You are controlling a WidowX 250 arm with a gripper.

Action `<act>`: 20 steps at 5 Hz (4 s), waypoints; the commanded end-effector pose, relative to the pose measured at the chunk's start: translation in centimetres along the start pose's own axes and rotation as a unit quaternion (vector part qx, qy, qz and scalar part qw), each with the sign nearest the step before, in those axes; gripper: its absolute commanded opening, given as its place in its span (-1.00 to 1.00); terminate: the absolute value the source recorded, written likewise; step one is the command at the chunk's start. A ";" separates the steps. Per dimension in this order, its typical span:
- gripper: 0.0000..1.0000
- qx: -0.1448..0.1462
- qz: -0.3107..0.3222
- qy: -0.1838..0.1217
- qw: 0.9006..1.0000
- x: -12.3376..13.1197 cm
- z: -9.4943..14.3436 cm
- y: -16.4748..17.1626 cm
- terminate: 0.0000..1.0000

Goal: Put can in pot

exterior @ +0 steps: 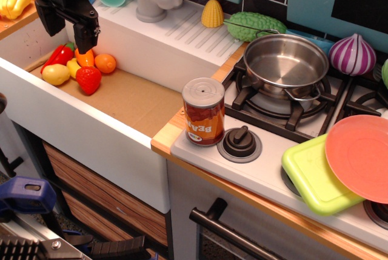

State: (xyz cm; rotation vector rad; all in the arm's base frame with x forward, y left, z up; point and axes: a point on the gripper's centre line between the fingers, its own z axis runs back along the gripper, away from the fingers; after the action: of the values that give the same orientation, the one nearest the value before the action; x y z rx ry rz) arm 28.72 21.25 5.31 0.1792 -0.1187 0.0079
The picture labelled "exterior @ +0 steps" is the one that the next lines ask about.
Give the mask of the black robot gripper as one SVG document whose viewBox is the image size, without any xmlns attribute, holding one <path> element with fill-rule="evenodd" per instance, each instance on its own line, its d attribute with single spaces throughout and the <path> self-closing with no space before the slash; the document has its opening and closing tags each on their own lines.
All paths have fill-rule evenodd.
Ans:
<svg viewBox="0 0 388 260">
<path fill-rule="evenodd" d="M 65 22 L 74 24 L 75 42 L 80 54 L 98 43 L 101 32 L 98 14 L 89 0 L 35 0 L 38 16 L 50 36 L 58 34 Z"/>
</svg>

